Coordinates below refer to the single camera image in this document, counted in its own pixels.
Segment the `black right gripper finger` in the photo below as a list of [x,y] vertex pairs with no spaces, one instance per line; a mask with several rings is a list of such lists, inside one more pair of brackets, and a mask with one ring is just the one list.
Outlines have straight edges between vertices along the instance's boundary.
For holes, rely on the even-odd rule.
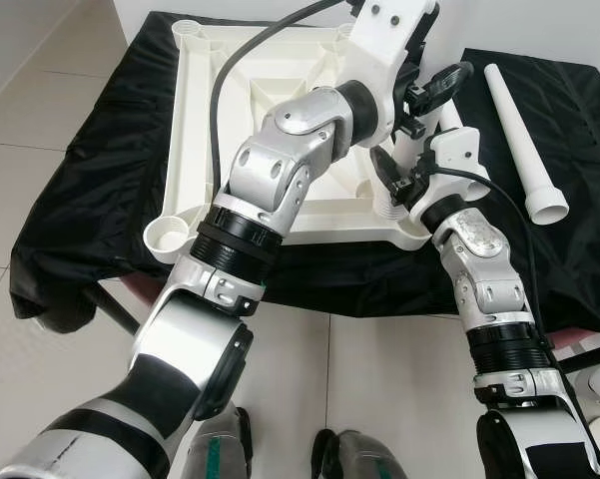
[[391,198],[400,198],[408,189],[408,181],[401,176],[398,165],[392,155],[381,146],[369,150],[369,158],[375,169],[376,176],[381,185],[386,188]]

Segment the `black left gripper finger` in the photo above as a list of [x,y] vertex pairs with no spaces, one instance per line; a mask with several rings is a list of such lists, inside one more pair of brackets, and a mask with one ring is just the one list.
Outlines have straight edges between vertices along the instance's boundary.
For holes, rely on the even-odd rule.
[[424,83],[424,105],[442,106],[454,99],[463,84],[472,77],[474,68],[468,61],[459,61],[433,74]]

